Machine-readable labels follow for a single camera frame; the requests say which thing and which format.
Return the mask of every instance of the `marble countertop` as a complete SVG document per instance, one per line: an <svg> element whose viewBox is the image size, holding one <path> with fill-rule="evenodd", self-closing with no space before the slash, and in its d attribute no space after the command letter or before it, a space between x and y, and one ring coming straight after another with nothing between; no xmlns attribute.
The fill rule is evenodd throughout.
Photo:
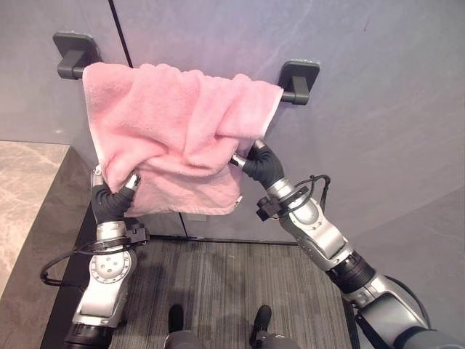
<svg viewBox="0 0 465 349"><path fill-rule="evenodd" d="M0 141L0 296L68 149Z"/></svg>

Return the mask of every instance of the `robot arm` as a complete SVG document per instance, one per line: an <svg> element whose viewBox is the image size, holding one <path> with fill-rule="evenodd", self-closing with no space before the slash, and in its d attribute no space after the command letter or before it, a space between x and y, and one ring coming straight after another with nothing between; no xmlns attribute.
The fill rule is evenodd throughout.
<svg viewBox="0 0 465 349"><path fill-rule="evenodd" d="M285 178L279 159L262 141L254 143L247 159L235 154L231 163L262 184L269 197L259 201L257 214L262 220L279 217L284 230L357 309L356 321L375 348L465 348L429 328L409 293L350 246L311 194Z"/></svg>
<svg viewBox="0 0 465 349"><path fill-rule="evenodd" d="M100 166L92 173L92 211L97 240L88 246L89 285L74 313L64 348L108 348L113 330L124 320L124 305L137 258L131 246L145 243L141 226L126 230L124 213L131 206L140 178L132 174L118 193L104 183Z"/></svg>

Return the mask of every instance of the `towel bar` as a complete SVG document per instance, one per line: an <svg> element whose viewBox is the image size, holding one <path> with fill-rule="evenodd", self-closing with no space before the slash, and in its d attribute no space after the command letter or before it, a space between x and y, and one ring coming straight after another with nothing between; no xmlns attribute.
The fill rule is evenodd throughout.
<svg viewBox="0 0 465 349"><path fill-rule="evenodd" d="M95 41L87 35L56 33L53 41L62 56L57 66L58 75L64 79L82 79L84 68L101 62ZM317 63L306 60L289 60L281 68L278 86L284 89L281 102L306 105L309 93L320 72Z"/></svg>

